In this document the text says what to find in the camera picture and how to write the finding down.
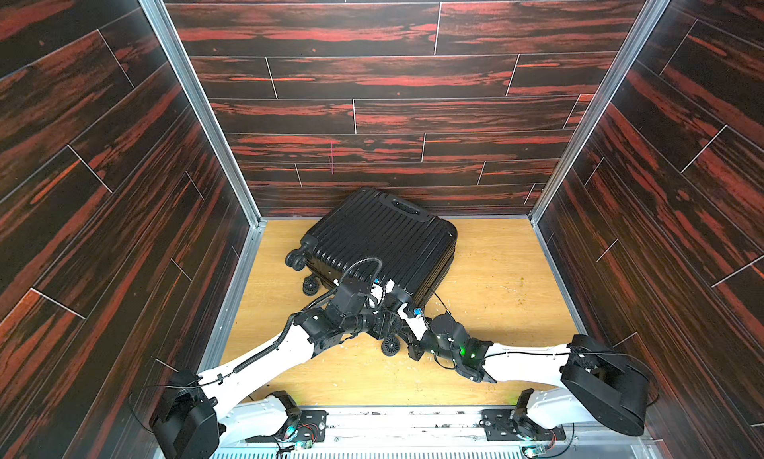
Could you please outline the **black hard-shell suitcase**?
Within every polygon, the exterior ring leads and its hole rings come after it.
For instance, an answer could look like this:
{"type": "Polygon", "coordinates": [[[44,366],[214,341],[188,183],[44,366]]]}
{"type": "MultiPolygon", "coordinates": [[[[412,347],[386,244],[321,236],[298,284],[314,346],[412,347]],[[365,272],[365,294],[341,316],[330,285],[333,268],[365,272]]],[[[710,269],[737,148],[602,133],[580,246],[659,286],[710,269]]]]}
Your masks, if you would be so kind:
{"type": "Polygon", "coordinates": [[[352,192],[300,240],[286,266],[310,270],[304,293],[331,288],[343,273],[368,282],[392,279],[384,307],[408,300],[425,309],[456,254],[456,226],[424,208],[375,188],[352,192]]]}

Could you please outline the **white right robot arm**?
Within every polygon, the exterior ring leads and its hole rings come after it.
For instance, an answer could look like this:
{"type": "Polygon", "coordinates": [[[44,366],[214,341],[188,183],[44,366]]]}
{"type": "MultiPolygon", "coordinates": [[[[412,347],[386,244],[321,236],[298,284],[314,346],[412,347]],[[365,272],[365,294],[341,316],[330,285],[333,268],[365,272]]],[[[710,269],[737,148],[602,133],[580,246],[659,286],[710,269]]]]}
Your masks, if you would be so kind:
{"type": "Polygon", "coordinates": [[[419,308],[401,308],[398,315],[405,322],[405,342],[415,353],[447,359],[469,381],[548,385],[547,391],[521,395],[513,415],[518,427],[551,430],[595,420],[624,435],[644,433],[649,370],[630,355],[586,335],[553,347],[511,347],[471,337],[449,314],[428,319],[419,308]]]}

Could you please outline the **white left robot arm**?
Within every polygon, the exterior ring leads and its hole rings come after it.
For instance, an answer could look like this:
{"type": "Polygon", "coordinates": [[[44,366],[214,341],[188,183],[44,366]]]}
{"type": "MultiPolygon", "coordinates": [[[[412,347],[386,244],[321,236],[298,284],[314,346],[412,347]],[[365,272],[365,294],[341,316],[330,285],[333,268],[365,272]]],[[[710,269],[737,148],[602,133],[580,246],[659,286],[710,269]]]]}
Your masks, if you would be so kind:
{"type": "Polygon", "coordinates": [[[225,365],[194,373],[181,369],[161,385],[149,421],[167,458],[209,458],[232,437],[234,407],[281,373],[368,333],[384,339],[423,310],[374,282],[345,279],[293,313],[280,335],[225,365]]]}

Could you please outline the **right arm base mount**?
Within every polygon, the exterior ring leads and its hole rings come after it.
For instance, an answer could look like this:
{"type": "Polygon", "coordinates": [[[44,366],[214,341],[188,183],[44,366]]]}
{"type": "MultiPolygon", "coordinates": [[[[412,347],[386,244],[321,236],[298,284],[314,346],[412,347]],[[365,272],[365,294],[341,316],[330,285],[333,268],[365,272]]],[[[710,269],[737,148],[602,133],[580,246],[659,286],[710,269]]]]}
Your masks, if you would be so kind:
{"type": "Polygon", "coordinates": [[[499,441],[541,441],[550,442],[556,438],[553,429],[545,429],[526,417],[524,413],[515,415],[513,408],[488,408],[481,411],[479,426],[489,442],[499,441]]]}

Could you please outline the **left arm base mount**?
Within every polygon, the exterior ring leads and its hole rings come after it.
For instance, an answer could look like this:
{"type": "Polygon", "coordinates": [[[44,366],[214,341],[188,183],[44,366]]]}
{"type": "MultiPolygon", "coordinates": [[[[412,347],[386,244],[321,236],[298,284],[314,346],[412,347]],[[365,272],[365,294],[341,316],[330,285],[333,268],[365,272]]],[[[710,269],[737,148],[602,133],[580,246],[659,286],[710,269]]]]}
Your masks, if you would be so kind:
{"type": "Polygon", "coordinates": [[[300,413],[300,418],[290,419],[286,426],[271,436],[247,438],[247,444],[274,445],[279,450],[307,449],[325,441],[328,411],[307,409],[300,413]]]}

